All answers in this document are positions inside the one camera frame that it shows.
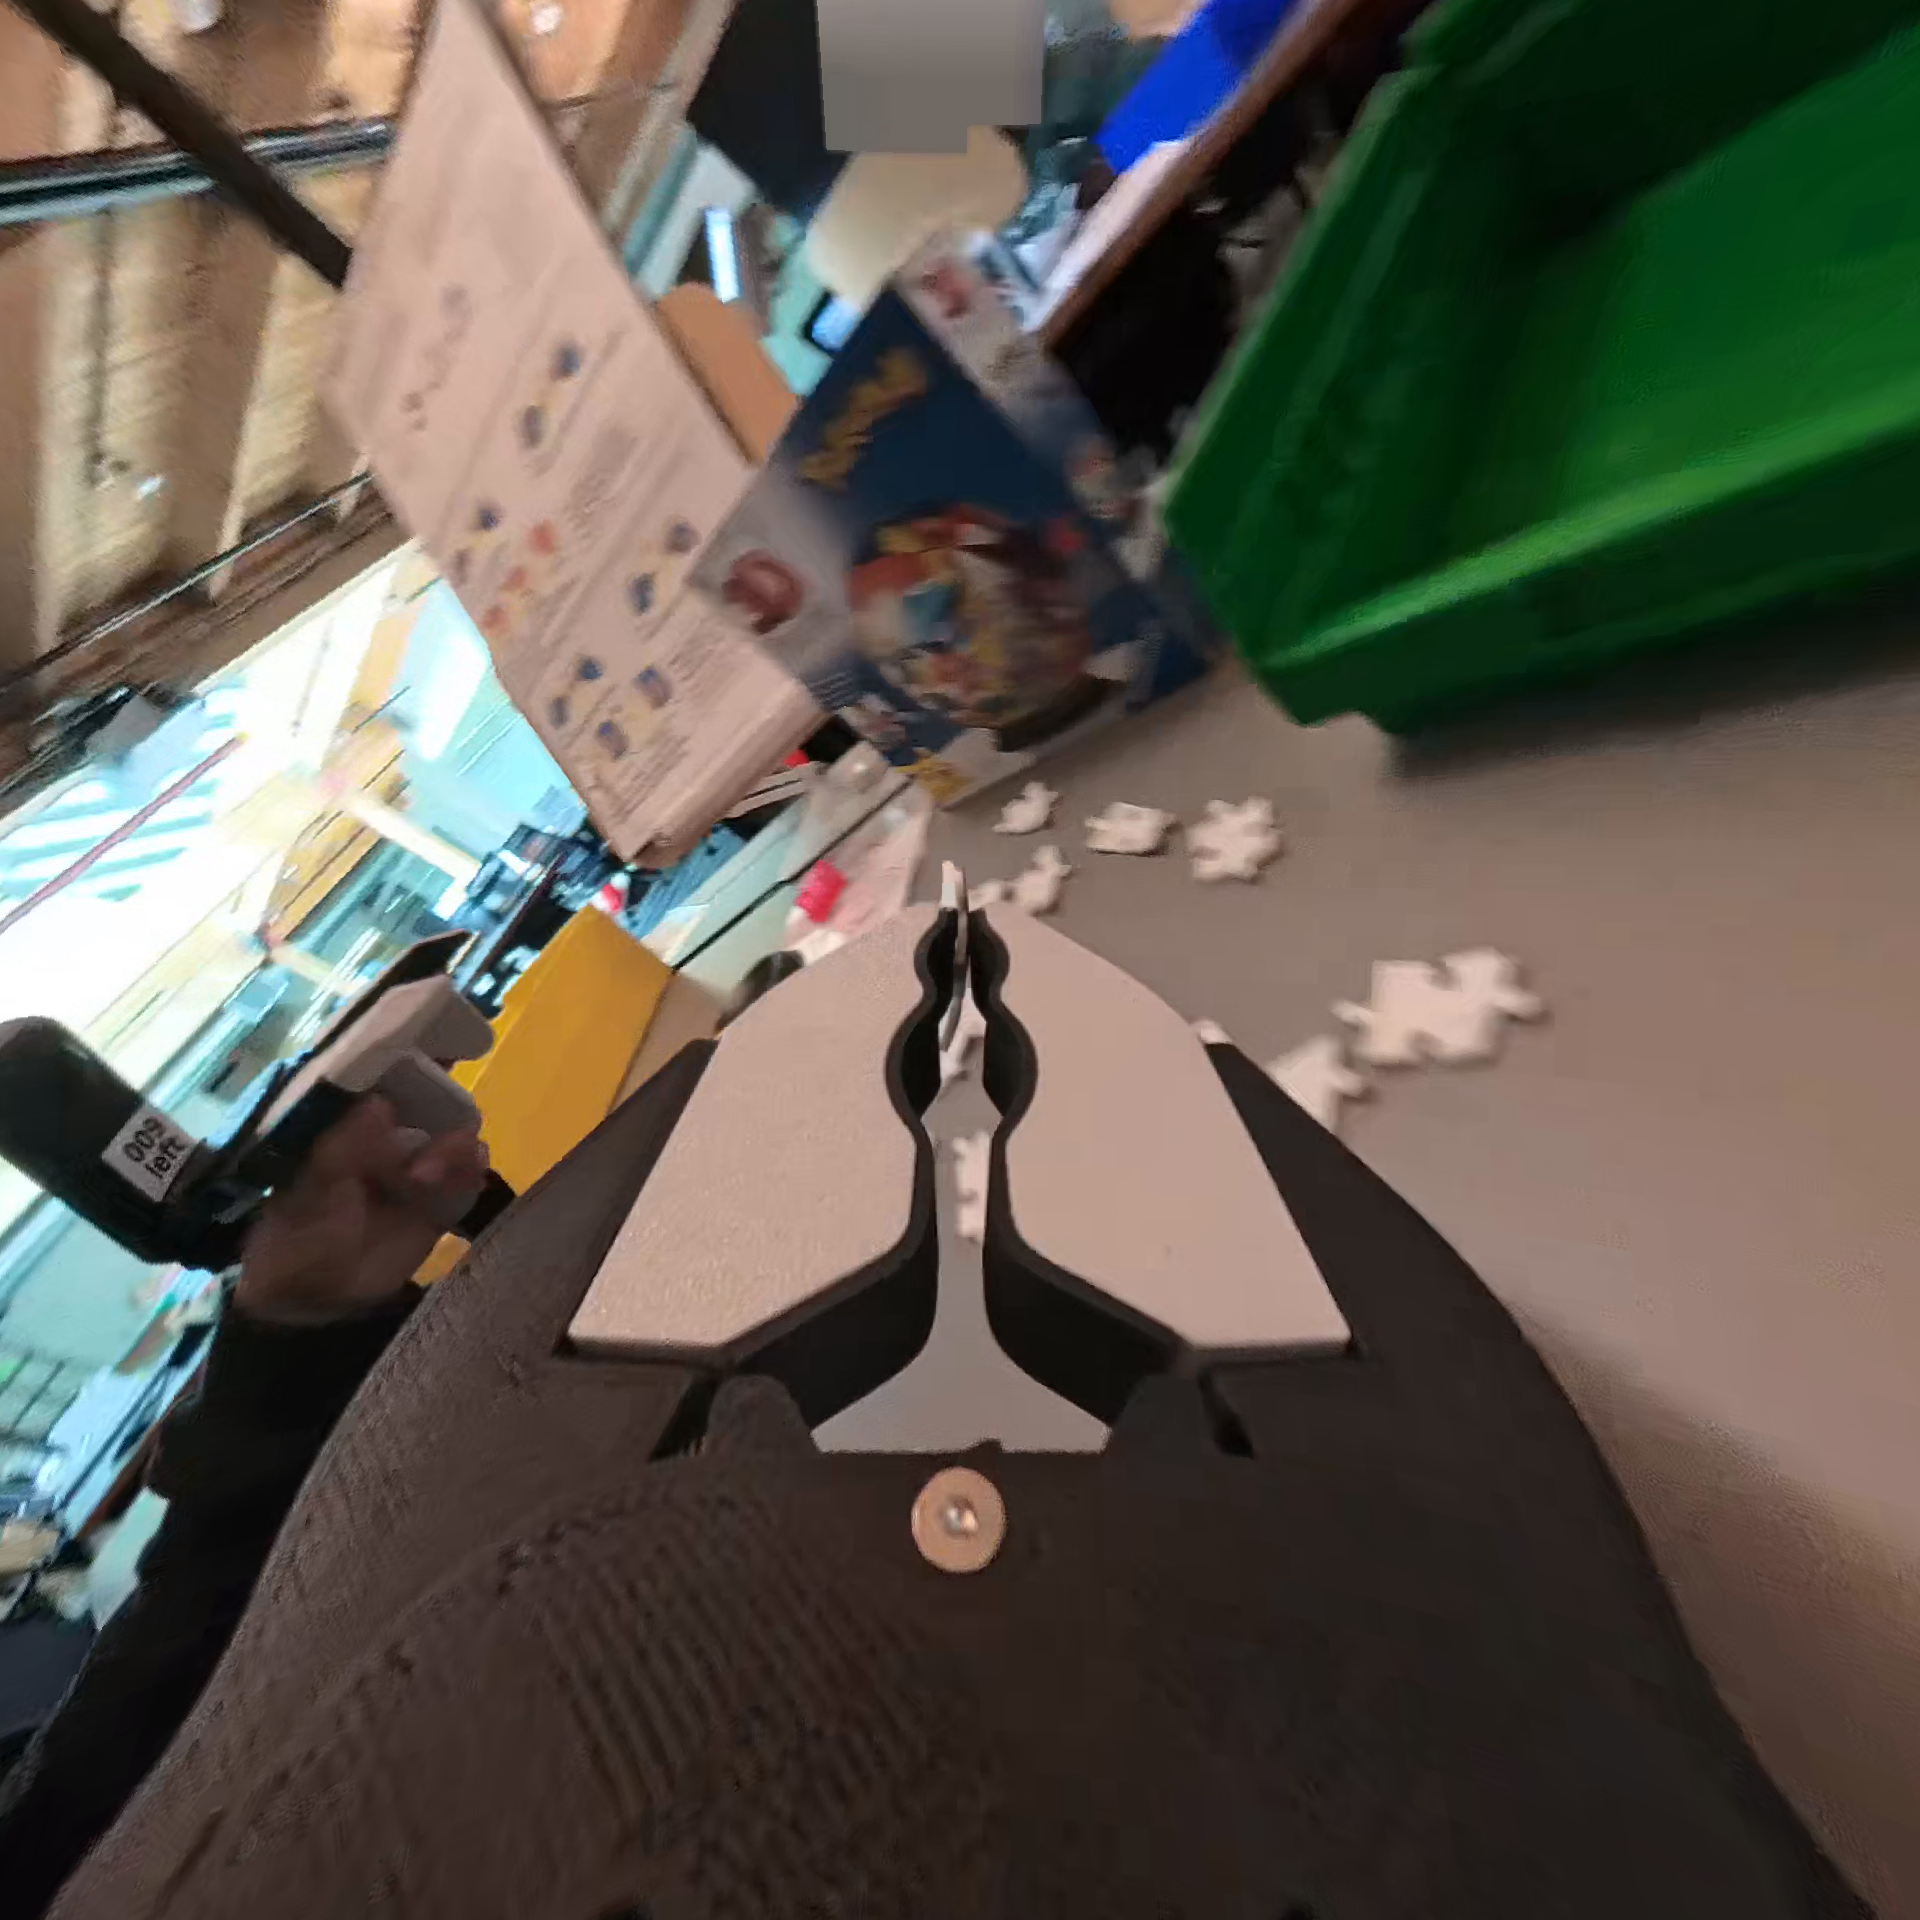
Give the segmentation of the white instruction board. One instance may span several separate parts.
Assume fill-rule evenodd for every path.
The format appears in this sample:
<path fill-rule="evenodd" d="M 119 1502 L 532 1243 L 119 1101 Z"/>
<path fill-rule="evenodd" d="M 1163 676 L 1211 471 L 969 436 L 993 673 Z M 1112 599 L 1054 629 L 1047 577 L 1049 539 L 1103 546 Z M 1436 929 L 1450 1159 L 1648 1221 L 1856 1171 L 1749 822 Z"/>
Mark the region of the white instruction board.
<path fill-rule="evenodd" d="M 755 469 L 479 4 L 434 8 L 323 395 L 623 859 L 679 859 L 815 731 L 693 580 Z"/>

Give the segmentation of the blue puzzle box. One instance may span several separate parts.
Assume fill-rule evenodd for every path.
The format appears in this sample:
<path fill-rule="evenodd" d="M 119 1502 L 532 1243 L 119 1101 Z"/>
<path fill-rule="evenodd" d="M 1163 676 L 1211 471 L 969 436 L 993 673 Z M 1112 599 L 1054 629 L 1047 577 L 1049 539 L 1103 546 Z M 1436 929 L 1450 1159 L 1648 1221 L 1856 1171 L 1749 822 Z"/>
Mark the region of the blue puzzle box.
<path fill-rule="evenodd" d="M 1225 644 L 981 231 L 901 262 L 692 580 L 942 806 L 1181 692 Z"/>

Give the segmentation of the white instruction leaflet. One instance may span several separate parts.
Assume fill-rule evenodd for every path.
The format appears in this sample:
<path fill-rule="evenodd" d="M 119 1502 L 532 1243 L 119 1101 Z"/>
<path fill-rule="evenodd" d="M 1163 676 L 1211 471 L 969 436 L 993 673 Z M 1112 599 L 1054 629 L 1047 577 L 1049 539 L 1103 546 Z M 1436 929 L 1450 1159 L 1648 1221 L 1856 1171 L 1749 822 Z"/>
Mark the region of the white instruction leaflet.
<path fill-rule="evenodd" d="M 791 876 L 780 879 L 755 918 L 741 924 L 754 934 L 755 955 L 793 947 L 807 961 L 824 958 L 895 918 L 915 898 L 932 827 L 924 790 L 899 778 L 873 793 L 832 799 L 840 803 L 833 813 L 819 808 L 820 820 L 807 820 L 815 842 L 784 861 L 780 870 Z M 793 899 L 820 858 L 838 861 L 849 885 L 829 924 L 809 924 L 793 911 Z"/>

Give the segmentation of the person's left hand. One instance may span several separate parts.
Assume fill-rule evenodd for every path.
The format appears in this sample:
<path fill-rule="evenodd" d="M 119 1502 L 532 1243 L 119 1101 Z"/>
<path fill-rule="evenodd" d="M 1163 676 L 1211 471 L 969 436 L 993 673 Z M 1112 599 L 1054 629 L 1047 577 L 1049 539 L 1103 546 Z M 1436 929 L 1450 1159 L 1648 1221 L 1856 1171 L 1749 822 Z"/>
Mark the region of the person's left hand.
<path fill-rule="evenodd" d="M 318 1329 L 394 1301 L 489 1171 L 479 1129 L 427 1138 L 386 1097 L 361 1097 L 259 1213 L 231 1308 L 270 1328 Z"/>

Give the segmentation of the yellow plastic bin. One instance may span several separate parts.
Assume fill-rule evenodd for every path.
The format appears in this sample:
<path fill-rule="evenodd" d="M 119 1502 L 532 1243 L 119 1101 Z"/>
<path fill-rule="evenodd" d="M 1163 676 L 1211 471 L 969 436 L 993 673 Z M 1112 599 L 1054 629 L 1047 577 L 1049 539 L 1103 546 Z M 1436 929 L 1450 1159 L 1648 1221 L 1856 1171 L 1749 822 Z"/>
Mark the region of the yellow plastic bin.
<path fill-rule="evenodd" d="M 657 954 L 587 905 L 503 995 L 492 1048 L 450 1069 L 479 1109 L 492 1173 L 515 1194 L 612 1114 L 673 982 Z"/>

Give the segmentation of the blue storage crate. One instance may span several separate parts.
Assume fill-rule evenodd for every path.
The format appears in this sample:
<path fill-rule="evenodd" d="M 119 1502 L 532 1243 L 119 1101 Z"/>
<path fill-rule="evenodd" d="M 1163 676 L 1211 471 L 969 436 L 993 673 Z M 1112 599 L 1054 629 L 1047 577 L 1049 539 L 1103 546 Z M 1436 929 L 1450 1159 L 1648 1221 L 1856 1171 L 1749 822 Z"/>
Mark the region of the blue storage crate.
<path fill-rule="evenodd" d="M 1149 60 L 1091 142 L 1115 175 L 1181 145 L 1257 71 L 1299 1 L 1203 1 Z"/>

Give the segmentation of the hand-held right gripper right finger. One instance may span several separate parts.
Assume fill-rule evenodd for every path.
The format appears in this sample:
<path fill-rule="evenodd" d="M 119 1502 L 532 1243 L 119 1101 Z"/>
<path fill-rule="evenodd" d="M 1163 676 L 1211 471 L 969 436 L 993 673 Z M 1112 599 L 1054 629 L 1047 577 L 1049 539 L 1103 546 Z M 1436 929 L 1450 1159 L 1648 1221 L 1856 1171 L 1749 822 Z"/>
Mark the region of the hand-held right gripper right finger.
<path fill-rule="evenodd" d="M 1206 1043 L 1019 909 L 973 913 L 995 1105 L 984 1302 L 1004 1355 L 1117 1421 L 1144 1380 L 1333 1356 L 1352 1332 Z"/>

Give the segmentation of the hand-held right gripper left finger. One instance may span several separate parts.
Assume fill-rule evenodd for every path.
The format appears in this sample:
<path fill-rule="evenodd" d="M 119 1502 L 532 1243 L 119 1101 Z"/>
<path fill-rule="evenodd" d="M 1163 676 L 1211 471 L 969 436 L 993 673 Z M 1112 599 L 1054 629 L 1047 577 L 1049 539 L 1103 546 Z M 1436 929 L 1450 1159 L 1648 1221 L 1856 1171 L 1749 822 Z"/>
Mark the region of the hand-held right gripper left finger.
<path fill-rule="evenodd" d="M 923 1352 L 940 1295 L 924 1112 L 960 947 L 958 907 L 907 907 L 707 1043 L 575 1351 L 776 1380 L 804 1421 Z"/>

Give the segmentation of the spread of white puzzle pieces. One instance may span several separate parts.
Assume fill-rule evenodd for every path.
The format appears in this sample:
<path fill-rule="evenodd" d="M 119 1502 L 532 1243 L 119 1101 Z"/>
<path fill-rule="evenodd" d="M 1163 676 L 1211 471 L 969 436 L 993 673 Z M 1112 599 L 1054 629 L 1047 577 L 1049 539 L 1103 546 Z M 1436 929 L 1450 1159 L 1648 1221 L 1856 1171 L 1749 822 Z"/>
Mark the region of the spread of white puzzle pieces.
<path fill-rule="evenodd" d="M 1026 780 L 1000 806 L 995 834 L 1044 833 L 1058 799 L 1044 780 Z M 1260 797 L 1208 802 L 1187 827 L 1164 808 L 1117 802 L 1084 820 L 1084 839 L 1091 854 L 1146 858 L 1164 851 L 1175 828 L 1186 839 L 1191 875 L 1201 882 L 1253 882 L 1284 851 L 1274 806 Z M 1013 905 L 1047 917 L 1058 907 L 1069 876 L 1062 848 L 1044 842 L 1019 876 L 973 886 L 969 907 Z M 1371 1089 L 1367 1069 L 1482 1066 L 1499 1058 L 1509 1027 L 1544 1017 L 1544 1001 L 1524 982 L 1519 965 L 1496 947 L 1465 947 L 1436 961 L 1376 961 L 1370 993 L 1332 1005 L 1338 1030 L 1295 1045 L 1264 1070 L 1324 1129 L 1338 1133 L 1345 1110 Z M 985 1015 L 960 965 L 942 1025 L 942 1088 L 962 1076 L 977 1052 L 984 1058 L 985 1030 Z M 962 1240 L 979 1245 L 987 1226 L 990 1135 L 957 1138 L 949 1154 L 955 1225 Z"/>

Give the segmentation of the green plastic bin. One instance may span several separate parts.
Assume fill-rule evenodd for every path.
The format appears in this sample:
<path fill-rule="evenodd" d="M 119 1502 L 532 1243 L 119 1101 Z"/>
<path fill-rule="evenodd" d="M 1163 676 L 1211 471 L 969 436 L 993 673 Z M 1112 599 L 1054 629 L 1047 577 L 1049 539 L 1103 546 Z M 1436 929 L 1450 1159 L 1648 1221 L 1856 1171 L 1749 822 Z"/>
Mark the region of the green plastic bin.
<path fill-rule="evenodd" d="M 1436 4 L 1164 524 L 1383 732 L 1917 584 L 1918 7 Z"/>

